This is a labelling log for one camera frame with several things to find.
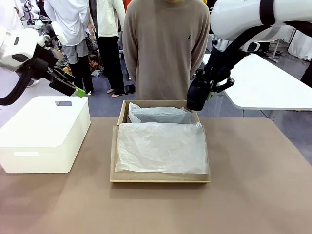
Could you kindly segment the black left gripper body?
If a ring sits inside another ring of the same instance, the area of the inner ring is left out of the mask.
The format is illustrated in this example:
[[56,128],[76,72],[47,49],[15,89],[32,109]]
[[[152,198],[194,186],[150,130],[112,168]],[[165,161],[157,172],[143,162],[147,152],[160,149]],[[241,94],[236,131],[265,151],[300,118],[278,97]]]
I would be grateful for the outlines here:
[[51,52],[42,52],[31,59],[31,68],[34,70],[34,79],[46,79],[49,86],[66,96],[72,96],[76,87],[72,83],[73,77],[61,71],[57,66],[58,59]]

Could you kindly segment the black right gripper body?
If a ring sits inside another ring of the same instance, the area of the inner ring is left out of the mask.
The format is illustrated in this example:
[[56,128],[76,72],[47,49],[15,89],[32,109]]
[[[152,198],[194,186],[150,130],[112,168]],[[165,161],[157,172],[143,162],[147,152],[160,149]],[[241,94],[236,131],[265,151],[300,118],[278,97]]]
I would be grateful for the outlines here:
[[192,111],[201,111],[208,99],[211,86],[211,81],[207,78],[204,69],[198,69],[187,93],[187,108]]

